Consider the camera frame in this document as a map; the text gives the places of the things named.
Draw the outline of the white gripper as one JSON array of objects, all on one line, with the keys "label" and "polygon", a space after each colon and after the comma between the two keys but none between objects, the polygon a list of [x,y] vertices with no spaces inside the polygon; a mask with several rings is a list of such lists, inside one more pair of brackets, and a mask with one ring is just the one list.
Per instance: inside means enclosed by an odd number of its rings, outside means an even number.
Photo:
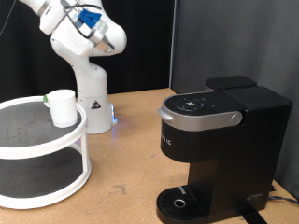
[{"label": "white gripper", "polygon": [[105,37],[108,25],[100,13],[66,13],[63,25],[65,30],[64,35],[69,37],[72,41],[89,39],[92,42],[99,42],[96,48],[105,53],[110,53],[115,49]]}]

